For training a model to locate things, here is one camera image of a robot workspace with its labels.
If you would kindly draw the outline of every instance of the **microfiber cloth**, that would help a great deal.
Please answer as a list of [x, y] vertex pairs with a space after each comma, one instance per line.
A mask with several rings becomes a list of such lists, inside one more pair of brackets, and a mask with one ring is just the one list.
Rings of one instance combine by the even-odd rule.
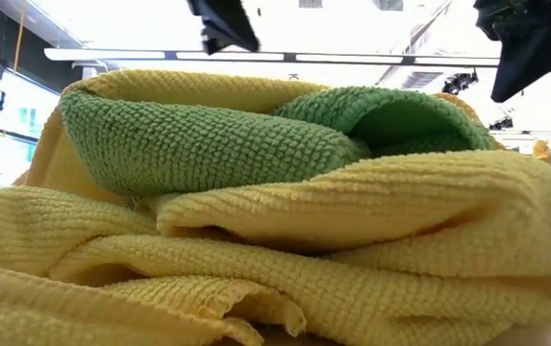
[[[336, 90], [163, 71], [70, 86], [22, 186], [0, 188], [0, 345], [459, 346], [551, 325], [551, 166], [490, 148], [421, 149], [445, 132], [371, 141], [358, 124], [372, 111], [341, 123], [282, 115]], [[92, 176], [63, 122], [64, 99], [88, 97], [78, 91], [313, 123], [364, 138], [371, 158], [301, 181], [143, 196], [130, 208]], [[477, 123], [460, 100], [427, 97]], [[482, 149], [471, 140], [483, 135], [457, 126], [450, 134], [465, 140], [437, 142]]]
[[94, 179], [125, 195], [300, 182], [360, 159], [494, 148], [456, 106], [376, 87], [312, 93], [276, 116], [84, 91], [68, 93], [61, 107]]

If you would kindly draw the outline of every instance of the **yellow towel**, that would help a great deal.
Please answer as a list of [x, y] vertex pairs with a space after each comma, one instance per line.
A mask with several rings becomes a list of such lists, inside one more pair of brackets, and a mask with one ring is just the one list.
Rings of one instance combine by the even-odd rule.
[[[323, 88], [123, 71], [69, 90], [268, 112]], [[54, 111], [23, 183], [0, 189], [0, 345], [293, 344], [274, 329], [481, 345], [551, 324], [551, 167], [517, 153], [384, 157], [133, 210]]]
[[534, 142], [532, 156], [540, 161], [551, 163], [551, 149], [548, 147], [548, 141], [537, 140]]

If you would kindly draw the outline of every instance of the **ceiling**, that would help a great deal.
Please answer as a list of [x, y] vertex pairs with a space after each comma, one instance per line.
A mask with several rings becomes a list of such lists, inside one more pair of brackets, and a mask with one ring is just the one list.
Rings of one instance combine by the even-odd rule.
[[[16, 18], [21, 0], [0, 0], [0, 8]], [[243, 0], [264, 52], [340, 54], [465, 55], [496, 57], [500, 44], [475, 27], [474, 0], [453, 0], [419, 41], [422, 30], [448, 0]], [[300, 3], [321, 8], [301, 8]], [[29, 0], [26, 26], [54, 46], [74, 48], [201, 50], [198, 17], [185, 0]], [[54, 28], [46, 26], [49, 21]], [[440, 91], [446, 76], [460, 68], [388, 67], [249, 62], [117, 62], [122, 68], [208, 71], [300, 80], [332, 86], [374, 85]], [[478, 110], [485, 123], [514, 118], [522, 130], [551, 130], [551, 76], [503, 105], [490, 102], [494, 70], [479, 70], [481, 82], [460, 96]]]
[[[202, 49], [200, 18], [185, 0], [30, 2], [87, 47]], [[381, 11], [373, 0], [322, 0], [319, 9], [300, 8], [299, 0], [244, 0], [243, 6], [263, 51], [376, 53], [405, 41], [441, 3], [405, 0], [404, 11]]]

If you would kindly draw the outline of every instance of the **yellow cable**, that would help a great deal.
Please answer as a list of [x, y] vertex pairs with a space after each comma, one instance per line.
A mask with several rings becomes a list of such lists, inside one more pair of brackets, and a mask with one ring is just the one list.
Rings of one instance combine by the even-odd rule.
[[21, 22], [18, 26], [18, 38], [16, 39], [16, 50], [14, 51], [14, 73], [18, 68], [18, 53], [21, 51], [21, 40], [23, 39], [23, 27], [25, 26], [25, 9], [27, 7], [27, 0], [23, 0], [21, 3]]

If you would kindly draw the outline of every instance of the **green towel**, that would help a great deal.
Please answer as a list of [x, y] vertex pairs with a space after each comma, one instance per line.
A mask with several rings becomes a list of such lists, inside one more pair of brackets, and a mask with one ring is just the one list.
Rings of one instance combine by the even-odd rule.
[[383, 155], [493, 149], [462, 110], [421, 93], [342, 87], [272, 115], [75, 91], [63, 121], [97, 183], [146, 196], [299, 182]]

